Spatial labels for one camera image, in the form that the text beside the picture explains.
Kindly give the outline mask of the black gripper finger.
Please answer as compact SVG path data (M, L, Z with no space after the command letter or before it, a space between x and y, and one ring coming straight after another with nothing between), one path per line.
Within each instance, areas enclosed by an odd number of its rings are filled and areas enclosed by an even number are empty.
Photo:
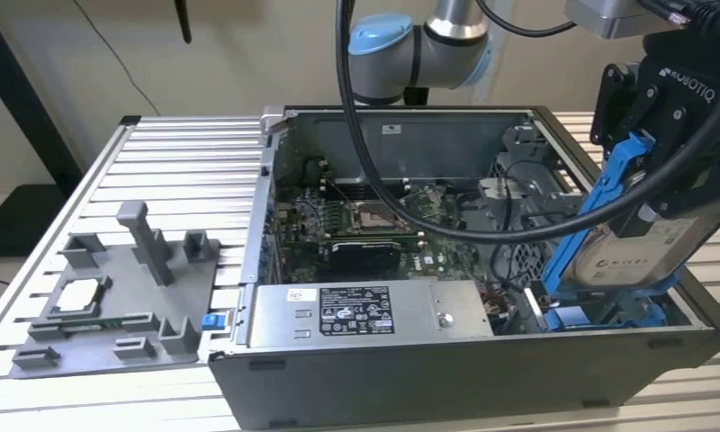
M619 124L636 97L638 63L611 63L606 66L594 109L591 142L615 145Z
M660 217L711 216L720 213L720 153L703 157L666 189L611 221L619 238L647 234L650 224Z

